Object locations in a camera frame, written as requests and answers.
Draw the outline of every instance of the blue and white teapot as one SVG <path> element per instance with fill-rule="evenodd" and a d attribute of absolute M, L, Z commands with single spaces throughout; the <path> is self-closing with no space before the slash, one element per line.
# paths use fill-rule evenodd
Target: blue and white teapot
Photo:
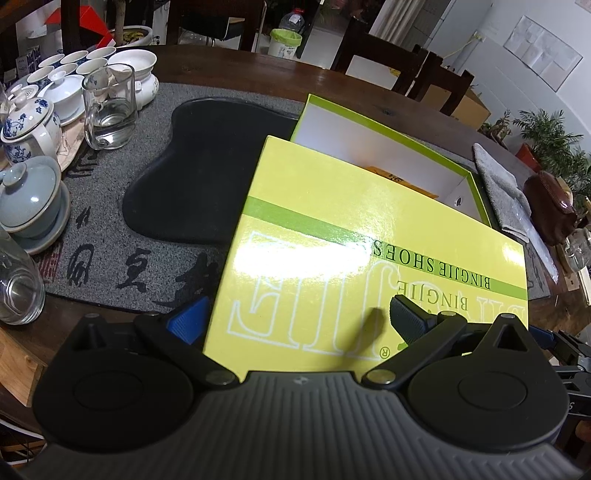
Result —
<path fill-rule="evenodd" d="M 0 132 L 8 159 L 18 163 L 46 155 L 57 160 L 61 128 L 53 103 L 43 98 L 27 99 L 24 92 L 17 95 L 14 103 L 16 108 L 8 114 Z"/>

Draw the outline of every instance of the brown leather bag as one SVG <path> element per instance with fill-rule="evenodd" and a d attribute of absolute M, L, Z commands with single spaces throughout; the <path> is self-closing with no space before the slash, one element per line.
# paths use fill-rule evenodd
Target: brown leather bag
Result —
<path fill-rule="evenodd" d="M 547 245 L 558 245 L 574 230 L 577 213 L 556 178 L 547 171 L 528 178 L 523 193 L 531 207 L 531 223 Z"/>

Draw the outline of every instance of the round wooden table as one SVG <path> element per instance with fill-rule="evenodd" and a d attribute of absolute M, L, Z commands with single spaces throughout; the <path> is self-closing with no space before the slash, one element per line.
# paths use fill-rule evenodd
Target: round wooden table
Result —
<path fill-rule="evenodd" d="M 300 102 L 305 102 L 308 94 L 314 93 L 462 157 L 472 158 L 472 145 L 478 142 L 501 164 L 513 164 L 515 161 L 511 153 L 457 120 L 397 93 L 341 73 L 224 48 L 155 46 L 150 50 L 158 56 L 154 74 L 160 82 L 243 90 Z M 562 318 L 565 312 L 570 313 L 572 321 L 573 305 L 577 304 L 573 299 L 574 296 L 559 294 L 530 302 L 530 322 L 556 327 L 557 319 Z M 49 363 L 78 320 L 90 312 L 101 314 L 109 322 L 130 322 L 136 315 L 47 295 L 45 308 L 35 322 L 2 328 L 40 360 Z M 574 324 L 569 328 L 576 329 Z M 31 409 L 19 403 L 4 387 L 0 387 L 0 414 L 39 432 Z"/>

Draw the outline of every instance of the glass cup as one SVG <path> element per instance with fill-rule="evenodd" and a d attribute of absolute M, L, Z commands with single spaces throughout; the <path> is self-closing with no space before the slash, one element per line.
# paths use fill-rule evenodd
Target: glass cup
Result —
<path fill-rule="evenodd" d="M 9 111 L 10 101 L 8 100 L 6 90 L 4 90 L 4 84 L 0 82 L 0 128 L 4 125 L 4 120 L 6 120 Z"/>
<path fill-rule="evenodd" d="M 135 72 L 114 63 L 90 72 L 82 80 L 86 110 L 84 132 L 94 150 L 123 147 L 135 131 Z"/>
<path fill-rule="evenodd" d="M 43 279 L 33 259 L 0 228 L 0 320 L 24 325 L 45 303 Z"/>

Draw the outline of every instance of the screw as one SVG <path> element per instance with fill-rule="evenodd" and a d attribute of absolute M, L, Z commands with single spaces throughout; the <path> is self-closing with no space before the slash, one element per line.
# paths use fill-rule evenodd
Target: screw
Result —
<path fill-rule="evenodd" d="M 396 374 L 385 368 L 377 368 L 376 370 L 370 370 L 365 375 L 371 383 L 379 385 L 388 385 L 396 380 Z"/>
<path fill-rule="evenodd" d="M 220 387 L 228 385 L 236 380 L 236 375 L 228 370 L 212 370 L 205 376 L 205 381 L 212 385 L 218 385 Z"/>

